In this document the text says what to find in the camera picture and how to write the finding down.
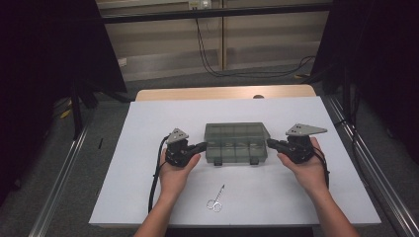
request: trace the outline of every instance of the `metal bracket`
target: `metal bracket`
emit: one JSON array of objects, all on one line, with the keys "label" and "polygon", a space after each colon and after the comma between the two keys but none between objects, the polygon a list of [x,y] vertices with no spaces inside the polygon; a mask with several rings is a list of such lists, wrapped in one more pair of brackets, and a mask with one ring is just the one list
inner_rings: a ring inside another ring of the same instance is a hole
[{"label": "metal bracket", "polygon": [[179,128],[175,128],[167,138],[166,144],[172,144],[180,140],[188,138],[189,135]]},{"label": "metal bracket", "polygon": [[286,135],[306,136],[306,135],[311,135],[311,134],[323,133],[326,131],[327,131],[326,128],[297,123],[290,130],[286,132]]}]

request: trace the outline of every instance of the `surgical scissors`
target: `surgical scissors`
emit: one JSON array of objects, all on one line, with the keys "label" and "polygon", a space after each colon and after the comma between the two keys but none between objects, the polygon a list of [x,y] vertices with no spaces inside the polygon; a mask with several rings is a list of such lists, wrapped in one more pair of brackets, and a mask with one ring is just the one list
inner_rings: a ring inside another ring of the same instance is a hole
[{"label": "surgical scissors", "polygon": [[221,197],[222,192],[224,191],[224,185],[222,185],[221,190],[219,190],[216,199],[211,199],[207,202],[207,208],[212,209],[215,212],[220,212],[222,209],[222,204],[219,203],[219,198]]}]

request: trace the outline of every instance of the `handheld controller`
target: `handheld controller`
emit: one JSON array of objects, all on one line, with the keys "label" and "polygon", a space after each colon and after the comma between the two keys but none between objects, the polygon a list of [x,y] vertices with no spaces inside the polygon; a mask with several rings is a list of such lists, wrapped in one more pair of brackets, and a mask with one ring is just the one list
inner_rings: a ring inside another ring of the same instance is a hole
[{"label": "handheld controller", "polygon": [[294,163],[301,164],[315,155],[309,136],[326,131],[325,128],[297,123],[286,132],[287,141],[269,138],[267,144],[278,153],[286,154]]},{"label": "handheld controller", "polygon": [[308,161],[314,155],[314,149],[307,136],[288,136],[288,141],[267,139],[269,148],[276,149],[278,153],[284,153],[296,164]]},{"label": "handheld controller", "polygon": [[175,128],[167,139],[166,162],[176,167],[185,167],[191,158],[198,153],[207,150],[207,143],[201,142],[196,145],[188,145],[188,134],[179,128]]}]

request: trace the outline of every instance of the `clear plastic container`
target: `clear plastic container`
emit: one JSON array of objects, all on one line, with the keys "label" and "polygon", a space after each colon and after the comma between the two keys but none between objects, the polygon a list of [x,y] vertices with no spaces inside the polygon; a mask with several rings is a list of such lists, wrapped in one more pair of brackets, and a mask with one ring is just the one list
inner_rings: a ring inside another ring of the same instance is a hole
[{"label": "clear plastic container", "polygon": [[208,123],[205,134],[207,162],[214,166],[223,163],[259,165],[268,157],[266,139],[270,137],[261,122]]}]

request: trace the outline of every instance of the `white tabletop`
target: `white tabletop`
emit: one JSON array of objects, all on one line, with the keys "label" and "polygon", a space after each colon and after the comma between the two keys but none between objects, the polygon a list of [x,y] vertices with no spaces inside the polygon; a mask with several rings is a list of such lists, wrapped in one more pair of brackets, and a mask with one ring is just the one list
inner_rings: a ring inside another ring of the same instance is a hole
[{"label": "white tabletop", "polygon": [[[272,138],[287,139],[295,123],[328,129],[316,134],[326,154],[330,192],[353,224],[380,223],[377,212],[319,97],[133,102],[90,224],[136,226],[147,215],[148,197],[162,138],[178,127],[189,144],[204,141],[206,123],[262,122]],[[216,168],[205,153],[189,176],[170,219],[171,226],[301,226],[318,224],[314,207],[293,173],[268,148],[257,167]],[[207,209],[222,185],[221,212]],[[155,199],[160,193],[157,186]]]}]

